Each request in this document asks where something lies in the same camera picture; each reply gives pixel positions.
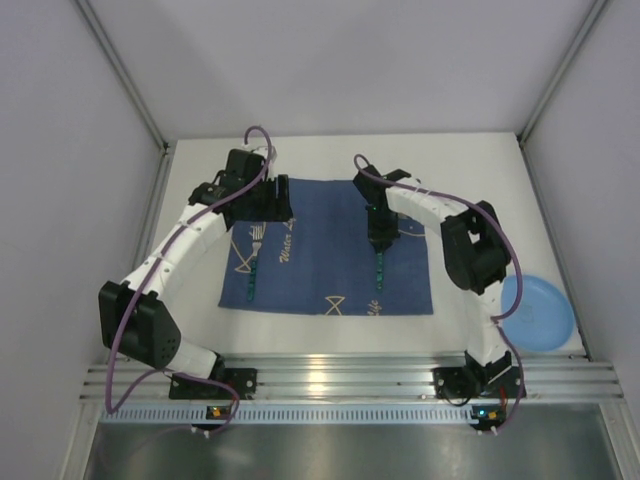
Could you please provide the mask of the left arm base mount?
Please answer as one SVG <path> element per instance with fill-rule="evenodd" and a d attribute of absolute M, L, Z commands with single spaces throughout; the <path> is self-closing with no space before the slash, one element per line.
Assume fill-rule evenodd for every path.
<path fill-rule="evenodd" d="M 173 374 L 169 389 L 171 400 L 251 400 L 257 387 L 254 368 L 226 368 L 218 380 L 192 379 Z"/>

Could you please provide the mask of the blue plastic plate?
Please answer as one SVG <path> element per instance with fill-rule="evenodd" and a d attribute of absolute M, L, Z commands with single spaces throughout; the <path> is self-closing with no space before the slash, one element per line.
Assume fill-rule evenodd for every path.
<path fill-rule="evenodd" d="M 518 350 L 548 353 L 559 350 L 570 340 L 576 320 L 569 300 L 556 286 L 524 274 L 520 304 L 502 325 Z"/>

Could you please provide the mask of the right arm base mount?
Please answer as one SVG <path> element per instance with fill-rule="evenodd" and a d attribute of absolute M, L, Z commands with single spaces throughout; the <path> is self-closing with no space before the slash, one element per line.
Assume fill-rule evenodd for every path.
<path fill-rule="evenodd" d="M 433 370 L 436 397 L 457 402 L 480 398 L 515 399 L 524 386 L 522 372 L 511 352 L 498 360 L 481 365 L 468 353 L 462 366 L 438 367 Z"/>

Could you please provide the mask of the black handled knife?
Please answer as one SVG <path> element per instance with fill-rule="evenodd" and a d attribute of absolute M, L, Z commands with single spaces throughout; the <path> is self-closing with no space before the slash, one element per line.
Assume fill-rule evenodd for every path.
<path fill-rule="evenodd" d="M 248 288 L 247 288 L 248 302 L 252 302 L 255 298 L 258 256 L 263 244 L 265 230 L 266 230 L 265 224 L 254 225 L 251 230 L 252 253 L 249 258 L 250 270 L 249 270 L 249 281 L 248 281 Z"/>

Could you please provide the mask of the blue cloth placemat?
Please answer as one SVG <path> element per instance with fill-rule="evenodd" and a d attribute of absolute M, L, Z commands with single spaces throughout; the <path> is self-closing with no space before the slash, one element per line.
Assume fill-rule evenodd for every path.
<path fill-rule="evenodd" d="M 247 288 L 253 225 L 233 227 L 220 307 L 327 316 L 433 314 L 421 224 L 400 218 L 400 237 L 384 253 L 384 286 L 378 291 L 366 203 L 353 183 L 293 179 L 290 200 L 293 218 L 266 224 L 252 302 Z"/>

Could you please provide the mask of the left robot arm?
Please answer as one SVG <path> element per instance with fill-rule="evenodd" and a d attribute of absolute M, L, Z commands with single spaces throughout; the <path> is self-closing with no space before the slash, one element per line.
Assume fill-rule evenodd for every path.
<path fill-rule="evenodd" d="M 108 281 L 98 303 L 103 344 L 155 370 L 216 379 L 217 352 L 181 331 L 171 304 L 204 255 L 238 222 L 292 218 L 289 179 L 271 171 L 275 150 L 230 150 L 213 181 L 197 186 L 178 221 L 146 260 L 119 283 Z"/>

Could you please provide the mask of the spoon with blue handle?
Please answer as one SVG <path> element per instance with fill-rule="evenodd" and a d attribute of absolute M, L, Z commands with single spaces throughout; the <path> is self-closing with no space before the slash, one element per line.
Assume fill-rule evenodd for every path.
<path fill-rule="evenodd" d="M 376 252 L 376 290 L 382 291 L 384 286 L 384 252 Z"/>

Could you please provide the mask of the frame post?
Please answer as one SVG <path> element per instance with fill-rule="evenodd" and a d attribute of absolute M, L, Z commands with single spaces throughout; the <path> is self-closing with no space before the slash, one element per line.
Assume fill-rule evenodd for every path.
<path fill-rule="evenodd" d="M 522 129 L 516 135 L 520 149 L 526 147 L 528 140 L 548 109 L 553 97 L 560 89 L 565 77 L 569 74 L 579 54 L 585 47 L 594 30 L 597 28 L 598 23 L 603 18 L 611 4 L 612 1 L 610 0 L 595 0 L 590 2 L 586 14 L 579 22 L 578 28 L 571 36 L 569 44 L 553 68 L 548 81 L 545 83 L 544 88 L 541 91 L 541 94 L 534 103 L 531 112 L 526 117 L 526 121 Z"/>
<path fill-rule="evenodd" d="M 144 100 L 133 76 L 122 59 L 109 33 L 104 27 L 99 15 L 90 1 L 72 0 L 71 3 L 78 11 L 81 19 L 87 26 L 90 34 L 97 42 L 100 51 L 105 57 L 116 79 L 124 90 L 125 96 L 136 111 L 153 143 L 161 151 L 168 148 L 168 141 L 161 132 L 157 122 Z"/>

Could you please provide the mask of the right frame post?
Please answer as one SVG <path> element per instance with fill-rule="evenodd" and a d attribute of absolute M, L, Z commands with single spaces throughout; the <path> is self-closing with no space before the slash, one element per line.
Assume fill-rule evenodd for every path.
<path fill-rule="evenodd" d="M 516 135 L 520 149 L 526 147 L 528 140 L 548 109 L 553 97 L 560 89 L 565 77 L 569 74 L 579 54 L 585 47 L 594 30 L 597 28 L 598 23 L 603 18 L 611 4 L 612 1 L 610 0 L 595 0 L 590 2 L 586 14 L 579 22 L 578 28 L 571 36 L 569 44 L 553 68 L 548 81 L 545 83 L 544 88 L 541 91 L 541 94 L 534 103 L 531 112 L 526 117 L 526 121 L 522 129 Z"/>

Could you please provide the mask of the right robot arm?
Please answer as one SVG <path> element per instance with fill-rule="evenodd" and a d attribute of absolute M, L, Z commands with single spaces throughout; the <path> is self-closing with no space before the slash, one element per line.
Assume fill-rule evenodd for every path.
<path fill-rule="evenodd" d="M 465 205 L 438 195 L 400 169 L 382 176 L 369 165 L 353 183 L 366 201 L 368 240 L 379 258 L 400 237 L 400 216 L 439 235 L 445 271 L 464 292 L 467 362 L 482 368 L 510 363 L 494 318 L 500 314 L 501 284 L 512 254 L 492 205 Z"/>

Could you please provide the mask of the aluminium rail beam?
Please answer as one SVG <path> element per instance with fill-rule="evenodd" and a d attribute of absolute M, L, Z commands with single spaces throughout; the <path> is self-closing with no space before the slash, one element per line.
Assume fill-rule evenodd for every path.
<path fill-rule="evenodd" d="M 257 402 L 434 403 L 432 371 L 463 363 L 458 356 L 236 355 L 226 365 L 257 370 Z M 584 357 L 523 361 L 526 403 L 599 403 L 624 398 L 613 366 Z"/>

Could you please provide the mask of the left frame post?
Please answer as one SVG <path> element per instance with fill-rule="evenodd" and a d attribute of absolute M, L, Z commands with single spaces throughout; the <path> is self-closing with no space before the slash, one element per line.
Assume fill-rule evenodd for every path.
<path fill-rule="evenodd" d="M 81 19 L 87 26 L 90 34 L 97 42 L 100 51 L 105 57 L 116 79 L 124 90 L 125 96 L 136 111 L 153 143 L 161 151 L 168 148 L 168 141 L 161 132 L 157 122 L 144 100 L 133 76 L 122 59 L 109 33 L 104 27 L 99 15 L 90 1 L 72 0 L 71 3 L 78 11 Z"/>

